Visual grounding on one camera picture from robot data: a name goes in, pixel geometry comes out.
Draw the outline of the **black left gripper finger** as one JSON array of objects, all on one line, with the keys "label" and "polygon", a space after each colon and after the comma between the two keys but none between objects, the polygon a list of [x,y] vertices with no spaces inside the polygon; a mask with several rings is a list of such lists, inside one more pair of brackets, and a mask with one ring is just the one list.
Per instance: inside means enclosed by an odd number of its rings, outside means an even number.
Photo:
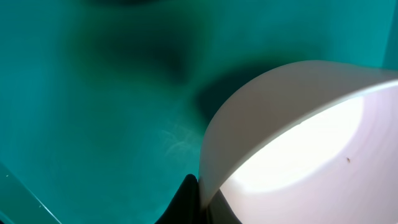
[{"label": "black left gripper finger", "polygon": [[200,194],[197,178],[185,176],[180,187],[155,224],[206,224],[206,213],[200,208]]}]

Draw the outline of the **small pink bowl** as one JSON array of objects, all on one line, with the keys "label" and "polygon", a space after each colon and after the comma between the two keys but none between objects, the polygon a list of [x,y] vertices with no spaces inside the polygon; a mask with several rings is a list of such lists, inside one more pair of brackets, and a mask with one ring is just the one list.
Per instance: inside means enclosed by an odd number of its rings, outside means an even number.
[{"label": "small pink bowl", "polygon": [[214,223],[396,223],[397,72],[290,63],[210,121],[200,208]]}]

